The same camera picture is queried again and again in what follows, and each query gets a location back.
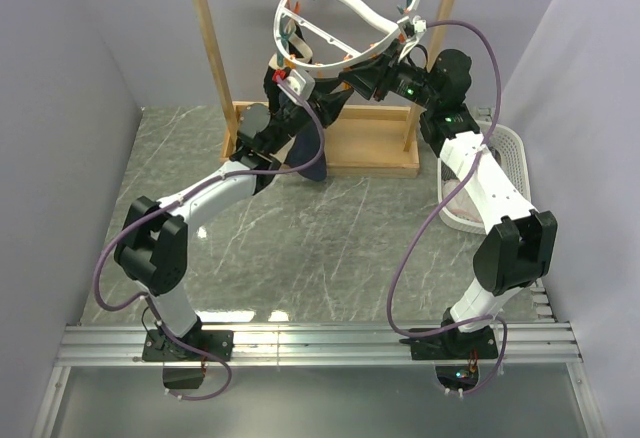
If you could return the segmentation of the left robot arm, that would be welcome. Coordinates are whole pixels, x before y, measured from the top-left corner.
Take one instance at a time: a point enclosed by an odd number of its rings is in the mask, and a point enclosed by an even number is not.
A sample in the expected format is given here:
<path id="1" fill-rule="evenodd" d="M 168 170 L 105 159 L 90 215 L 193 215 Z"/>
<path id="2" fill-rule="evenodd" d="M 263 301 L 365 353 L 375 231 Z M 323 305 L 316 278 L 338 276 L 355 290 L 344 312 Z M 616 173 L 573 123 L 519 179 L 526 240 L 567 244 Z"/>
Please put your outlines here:
<path id="1" fill-rule="evenodd" d="M 235 150 L 218 170 L 179 193 L 159 201 L 142 196 L 130 206 L 114 259 L 142 288 L 158 320 L 155 342 L 175 360 L 216 354 L 182 285 L 192 234 L 218 213 L 263 191 L 280 172 L 325 178 L 324 131 L 352 93 L 321 86 L 299 103 L 278 91 L 274 108 L 247 106 Z"/>

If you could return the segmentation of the navy blue underwear beige waistband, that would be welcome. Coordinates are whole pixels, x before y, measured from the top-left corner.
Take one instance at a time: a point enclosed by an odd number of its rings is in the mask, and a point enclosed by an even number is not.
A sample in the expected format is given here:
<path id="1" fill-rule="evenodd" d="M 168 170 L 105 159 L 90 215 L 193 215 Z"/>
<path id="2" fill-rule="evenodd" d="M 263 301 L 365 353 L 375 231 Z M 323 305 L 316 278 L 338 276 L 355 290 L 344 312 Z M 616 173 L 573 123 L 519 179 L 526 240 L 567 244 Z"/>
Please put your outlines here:
<path id="1" fill-rule="evenodd" d="M 309 162 L 317 153 L 320 138 L 313 120 L 306 116 L 307 123 L 296 133 L 293 140 L 287 142 L 287 149 L 282 148 L 277 156 L 280 161 L 290 168 L 299 167 Z M 309 165 L 298 174 L 303 178 L 322 182 L 327 178 L 327 164 L 325 154 L 322 154 L 313 164 Z"/>

